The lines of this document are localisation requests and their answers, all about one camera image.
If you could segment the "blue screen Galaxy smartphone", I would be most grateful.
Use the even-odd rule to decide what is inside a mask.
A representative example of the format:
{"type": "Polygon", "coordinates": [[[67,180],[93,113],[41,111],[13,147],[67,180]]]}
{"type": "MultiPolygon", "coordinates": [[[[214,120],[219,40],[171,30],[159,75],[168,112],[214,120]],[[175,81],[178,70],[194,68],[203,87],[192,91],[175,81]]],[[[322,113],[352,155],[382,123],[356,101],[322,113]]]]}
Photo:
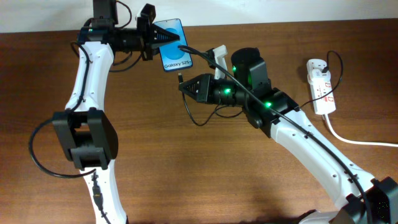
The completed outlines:
{"type": "Polygon", "coordinates": [[[180,40],[164,45],[159,48],[160,57],[165,72],[183,70],[193,66],[192,57],[189,53],[181,51],[179,45],[187,45],[183,25],[180,19],[169,19],[155,22],[155,25],[166,31],[177,34],[180,40]]]}

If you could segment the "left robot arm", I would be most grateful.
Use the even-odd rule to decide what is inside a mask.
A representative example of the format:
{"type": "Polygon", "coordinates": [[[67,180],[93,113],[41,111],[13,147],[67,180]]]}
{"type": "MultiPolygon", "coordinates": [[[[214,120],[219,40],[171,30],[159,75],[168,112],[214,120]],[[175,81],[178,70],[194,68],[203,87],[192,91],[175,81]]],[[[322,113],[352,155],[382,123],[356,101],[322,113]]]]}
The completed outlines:
{"type": "Polygon", "coordinates": [[[180,40],[153,23],[155,7],[146,4],[137,27],[118,26],[116,0],[94,1],[93,17],[77,37],[79,67],[65,111],[53,115],[63,153],[80,171],[89,190],[96,223],[127,223],[115,178],[118,135],[104,112],[104,96],[116,52],[138,52],[152,60],[161,46],[180,40]]]}

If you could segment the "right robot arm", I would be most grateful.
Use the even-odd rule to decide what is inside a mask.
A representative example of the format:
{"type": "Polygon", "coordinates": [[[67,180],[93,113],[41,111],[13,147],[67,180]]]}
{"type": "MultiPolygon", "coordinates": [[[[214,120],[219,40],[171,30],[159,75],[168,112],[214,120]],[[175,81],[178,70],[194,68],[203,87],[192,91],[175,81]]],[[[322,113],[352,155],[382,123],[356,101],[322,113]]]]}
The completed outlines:
{"type": "Polygon", "coordinates": [[[205,73],[184,81],[179,90],[198,103],[240,106],[248,122],[291,152],[318,180],[332,199],[335,212],[311,210],[298,223],[397,223],[397,182],[377,180],[342,154],[309,121],[286,93],[271,86],[267,66],[257,48],[236,51],[233,71],[208,53],[181,45],[224,73],[205,73]]]}

